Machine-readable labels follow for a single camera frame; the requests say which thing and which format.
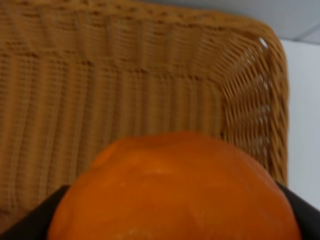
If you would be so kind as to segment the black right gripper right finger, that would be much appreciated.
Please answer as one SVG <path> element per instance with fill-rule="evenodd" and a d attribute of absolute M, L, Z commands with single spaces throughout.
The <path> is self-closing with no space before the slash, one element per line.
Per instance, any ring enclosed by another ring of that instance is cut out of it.
<path fill-rule="evenodd" d="M 276 183 L 293 210 L 303 240 L 320 240 L 320 211 L 294 192 Z"/>

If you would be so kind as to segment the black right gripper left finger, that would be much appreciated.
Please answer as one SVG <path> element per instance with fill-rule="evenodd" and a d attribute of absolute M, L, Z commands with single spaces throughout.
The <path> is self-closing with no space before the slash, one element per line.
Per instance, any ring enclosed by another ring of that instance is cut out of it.
<path fill-rule="evenodd" d="M 70 188 L 63 185 L 25 217 L 0 234 L 1 240 L 45 240 L 54 213 Z"/>

